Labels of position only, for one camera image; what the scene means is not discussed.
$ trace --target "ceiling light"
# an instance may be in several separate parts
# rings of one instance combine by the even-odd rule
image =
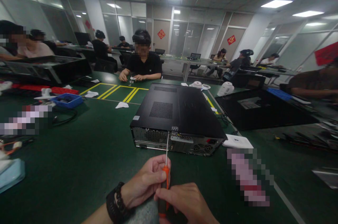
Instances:
[[[113,8],[121,8],[121,7],[118,6],[117,4],[107,4],[107,5],[109,5],[109,6],[113,7]]]
[[[302,13],[298,13],[298,14],[294,14],[295,17],[310,17],[313,15],[320,15],[320,14],[324,14],[324,12],[320,12],[320,11],[305,11]]]
[[[329,20],[337,20],[338,19],[338,15],[331,15],[331,16],[326,16],[326,17],[322,17],[324,19],[329,19]]]
[[[273,0],[271,2],[268,2],[267,4],[262,5],[261,7],[264,8],[278,8],[282,7],[286,4],[291,3],[292,1],[285,1],[285,0]]]
[[[308,23],[306,25],[308,25],[308,26],[317,26],[317,25],[324,25],[324,24],[326,24],[326,23]]]

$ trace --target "orange screwdriver handle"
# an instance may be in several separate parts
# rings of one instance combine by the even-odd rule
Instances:
[[[168,166],[164,166],[164,168],[162,169],[163,171],[165,171],[165,173],[167,174],[167,179],[166,181],[164,181],[161,184],[161,188],[165,188],[165,189],[169,189],[169,168]],[[169,203],[166,202],[163,199],[158,199],[158,215],[161,218],[165,218],[166,217],[166,212],[169,208]]]

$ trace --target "ventilation holes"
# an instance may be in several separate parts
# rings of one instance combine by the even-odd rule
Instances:
[[[155,87],[154,90],[166,91],[166,92],[177,92],[176,88],[165,88],[165,87]]]
[[[212,146],[205,144],[197,144],[194,146],[194,153],[208,154],[212,150]]]
[[[173,119],[173,104],[154,102],[149,117],[157,117],[162,119]]]
[[[160,132],[160,131],[149,130],[144,134],[144,136],[147,138],[148,141],[151,141],[151,142],[156,142],[156,143],[165,142],[165,135],[163,132]]]

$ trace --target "screwdriver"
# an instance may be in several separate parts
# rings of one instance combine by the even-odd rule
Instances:
[[[168,139],[167,139],[167,149],[166,149],[166,153],[165,153],[165,166],[163,167],[163,171],[165,171],[165,173],[167,174],[167,179],[166,181],[164,181],[162,184],[161,184],[161,188],[165,188],[165,189],[169,189],[169,168],[167,166],[167,159],[168,159],[168,143],[169,143],[169,132],[168,132]],[[161,218],[165,218],[167,215],[166,215],[166,212],[169,208],[169,203],[166,202],[165,200],[163,199],[158,199],[158,215],[161,217]]]

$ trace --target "green workbench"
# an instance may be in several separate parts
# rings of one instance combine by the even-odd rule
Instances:
[[[26,177],[0,194],[4,223],[80,223],[105,202],[105,196],[119,181],[128,181],[146,160],[164,153],[136,148],[129,124],[152,82],[176,85],[180,82],[155,80],[128,86],[129,83],[122,83],[116,75],[109,73],[95,72],[92,77],[105,83],[91,89],[101,98],[87,98],[76,108],[79,116],[75,120],[40,130],[34,143],[13,154],[12,158],[25,161]],[[88,90],[73,87],[83,95]],[[210,105],[217,109],[212,96],[216,96],[218,88],[212,85],[210,92],[204,91]],[[115,109],[118,102],[124,100],[129,103],[129,108]],[[15,116],[23,105],[33,102],[31,98],[2,95],[0,122],[4,122],[5,117]],[[224,130],[231,134],[234,128],[228,125]],[[317,177],[308,174],[308,180],[303,180],[300,175],[304,188],[301,192],[294,190],[295,184],[296,189],[300,187],[299,181],[293,180],[300,169],[295,160],[298,158],[303,164],[309,159],[304,153],[300,157],[296,155],[304,150],[275,144],[269,140],[269,133],[260,135],[259,130],[243,134],[258,149],[262,162],[267,164],[270,174],[275,175],[287,198],[292,198],[292,204],[306,223],[333,223],[337,220],[337,211],[333,211],[337,209],[337,194]],[[322,160],[323,154],[318,152],[306,154],[316,155],[316,159]],[[297,223],[280,193],[272,186],[266,187],[270,207],[246,206],[227,165],[226,148],[220,146],[211,157],[175,152],[169,152],[168,157],[172,162],[171,184],[195,182],[220,223]],[[310,203],[318,200],[326,202],[327,206],[316,205],[315,202],[309,206],[310,203],[302,199],[304,196]],[[309,213],[312,208],[317,211]],[[169,216],[173,218],[172,223],[182,223],[181,215],[171,212]],[[129,223],[158,223],[157,204],[152,197],[136,209]]]

